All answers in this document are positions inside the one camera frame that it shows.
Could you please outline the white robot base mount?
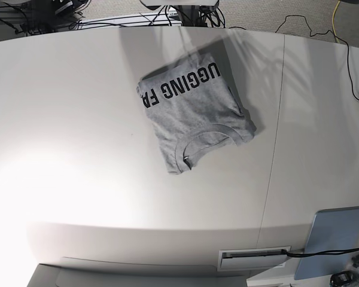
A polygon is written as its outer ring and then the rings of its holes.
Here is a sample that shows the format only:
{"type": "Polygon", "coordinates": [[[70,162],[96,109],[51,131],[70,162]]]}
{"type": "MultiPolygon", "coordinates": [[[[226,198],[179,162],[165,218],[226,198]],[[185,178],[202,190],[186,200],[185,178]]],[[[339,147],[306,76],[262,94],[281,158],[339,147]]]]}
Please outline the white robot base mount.
{"type": "Polygon", "coordinates": [[[214,6],[218,0],[140,0],[146,7],[166,5],[214,6]]]}

